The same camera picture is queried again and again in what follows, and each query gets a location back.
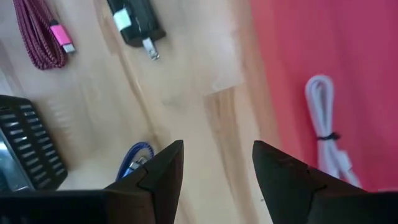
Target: white cable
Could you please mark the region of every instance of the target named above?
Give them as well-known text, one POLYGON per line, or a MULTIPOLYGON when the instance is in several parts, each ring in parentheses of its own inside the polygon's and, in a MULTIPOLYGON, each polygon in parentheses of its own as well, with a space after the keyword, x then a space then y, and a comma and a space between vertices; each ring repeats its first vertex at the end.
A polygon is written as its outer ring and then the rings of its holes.
MULTIPOLYGON (((315 75, 305 86, 311 120, 318 137, 332 134, 333 83, 326 75, 315 75)), ((334 139, 318 140, 318 165, 323 172, 340 178, 340 174, 352 185, 361 187, 352 171, 351 161, 345 151, 337 148, 334 139)))

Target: red cloth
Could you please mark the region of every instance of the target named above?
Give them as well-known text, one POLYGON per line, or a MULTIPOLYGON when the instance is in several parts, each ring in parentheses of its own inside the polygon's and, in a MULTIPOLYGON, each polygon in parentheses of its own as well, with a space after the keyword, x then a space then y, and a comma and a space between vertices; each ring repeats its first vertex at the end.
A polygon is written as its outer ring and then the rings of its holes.
POLYGON ((317 164, 308 79, 333 79, 334 130, 366 190, 398 188, 398 2, 251 0, 283 150, 317 164))

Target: black twist tie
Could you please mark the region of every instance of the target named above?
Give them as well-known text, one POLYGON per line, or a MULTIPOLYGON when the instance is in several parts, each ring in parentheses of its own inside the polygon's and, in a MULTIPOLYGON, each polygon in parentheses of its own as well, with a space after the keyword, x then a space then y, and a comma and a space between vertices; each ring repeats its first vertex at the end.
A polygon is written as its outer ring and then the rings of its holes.
POLYGON ((325 137, 317 137, 318 140, 321 141, 327 141, 327 140, 339 140, 341 138, 341 136, 339 134, 337 134, 336 132, 332 132, 331 134, 329 134, 328 136, 325 137))

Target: vent slot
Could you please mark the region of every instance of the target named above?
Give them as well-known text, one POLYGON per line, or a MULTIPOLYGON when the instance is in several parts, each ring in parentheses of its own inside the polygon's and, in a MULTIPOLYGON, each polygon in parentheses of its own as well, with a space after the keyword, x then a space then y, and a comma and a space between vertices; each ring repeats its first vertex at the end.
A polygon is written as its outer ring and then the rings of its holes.
POLYGON ((28 111, 28 112, 24 113, 25 116, 32 116, 32 115, 35 115, 35 114, 36 114, 35 111, 28 111))
MULTIPOLYGON (((23 138, 23 137, 25 137, 26 135, 25 135, 25 133, 19 133, 19 134, 13 134, 12 136, 10 136, 10 139, 17 139, 17 138, 23 138)), ((27 144, 27 143, 29 143, 28 142, 28 139, 26 139, 26 140, 22 140, 22 141, 20 141, 20 142, 16 142, 17 144, 27 144)))
POLYGON ((22 157, 23 157, 23 158, 28 158, 29 156, 32 156, 32 155, 34 155, 34 154, 36 154, 35 151, 30 151, 30 152, 24 153, 24 154, 22 155, 22 157))
POLYGON ((37 186, 41 189, 43 187, 45 187, 47 184, 49 184, 51 182, 51 179, 47 178, 45 180, 43 180, 43 182, 39 183, 37 186))
POLYGON ((20 108, 21 110, 31 109, 31 108, 32 108, 32 105, 20 105, 19 108, 20 108))
POLYGON ((46 152, 45 155, 46 155, 46 156, 51 156, 51 155, 54 154, 54 153, 55 153, 55 151, 52 150, 52 151, 50 151, 50 152, 46 152))
POLYGON ((35 179, 36 181, 38 181, 38 180, 40 180, 41 178, 45 177, 46 174, 47 174, 47 172, 46 172, 46 171, 43 171, 43 172, 41 172, 40 174, 36 175, 36 176, 34 177, 34 179, 35 179))
POLYGON ((54 161, 56 161, 56 160, 58 160, 58 159, 59 159, 59 157, 58 157, 58 156, 55 156, 55 157, 51 158, 51 159, 49 160, 49 162, 53 163, 54 161))
POLYGON ((57 169, 58 167, 62 166, 62 163, 57 163, 54 166, 52 166, 53 169, 57 169))
POLYGON ((32 130, 37 130, 37 129, 39 129, 39 128, 43 128, 43 125, 41 125, 41 124, 36 124, 36 125, 33 125, 32 127, 30 127, 32 130))
POLYGON ((49 137, 44 137, 44 138, 41 138, 41 139, 37 140, 37 142, 38 142, 38 143, 43 143, 43 142, 46 142, 46 141, 48 141, 48 140, 50 140, 49 137))
POLYGON ((43 150, 46 150, 48 148, 52 147, 52 143, 46 144, 45 146, 42 147, 43 150))
POLYGON ((35 164, 36 162, 38 162, 38 161, 39 161, 38 158, 34 158, 34 159, 31 159, 31 160, 27 161, 26 165, 27 166, 31 166, 31 165, 35 164))
POLYGON ((38 165, 38 166, 35 167, 35 168, 31 168, 31 169, 30 169, 30 172, 31 172, 32 174, 34 174, 34 173, 36 173, 37 171, 41 170, 42 168, 43 168, 43 165, 38 165))
POLYGON ((17 126, 18 124, 19 124, 18 121, 14 121, 14 122, 4 123, 3 125, 4 125, 4 127, 6 127, 6 128, 10 128, 10 127, 13 127, 13 126, 17 126))
POLYGON ((27 120, 28 123, 34 123, 34 122, 39 122, 38 118, 31 118, 27 120))
POLYGON ((0 119, 5 120, 5 119, 11 119, 15 118, 16 116, 14 114, 4 114, 0 116, 0 119))
POLYGON ((10 135, 15 135, 15 134, 23 133, 23 132, 24 131, 22 129, 13 130, 13 131, 10 131, 10 135))
POLYGON ((23 137, 20 137, 20 138, 15 138, 14 139, 14 142, 15 143, 19 143, 19 142, 21 142, 21 141, 25 141, 27 139, 27 137, 26 136, 23 136, 23 137))
POLYGON ((55 175, 60 175, 60 174, 62 174, 64 171, 65 171, 64 168, 63 168, 63 169, 60 169, 60 170, 58 170, 58 171, 55 173, 55 175))
POLYGON ((36 137, 42 136, 43 134, 45 134, 45 131, 37 131, 34 133, 36 137))
POLYGON ((29 148, 29 147, 31 147, 31 146, 32 146, 32 144, 29 143, 29 144, 25 144, 25 145, 23 145, 23 146, 19 146, 18 149, 19 149, 19 150, 24 150, 24 149, 27 149, 27 148, 29 148))
POLYGON ((0 111, 10 111, 11 107, 9 106, 0 106, 0 111))

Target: black plastic tool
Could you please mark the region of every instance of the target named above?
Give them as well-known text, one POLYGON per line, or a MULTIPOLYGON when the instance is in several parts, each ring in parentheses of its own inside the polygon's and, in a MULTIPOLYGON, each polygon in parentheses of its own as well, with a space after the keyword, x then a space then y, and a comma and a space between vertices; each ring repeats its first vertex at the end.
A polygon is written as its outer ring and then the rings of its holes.
POLYGON ((152 60, 159 58, 154 41, 166 36, 149 0, 108 0, 113 19, 125 43, 145 47, 152 60))
POLYGON ((104 190, 0 192, 0 223, 174 224, 182 176, 175 141, 104 190))
POLYGON ((398 192, 367 192, 262 141, 253 162, 274 224, 398 223, 398 192))

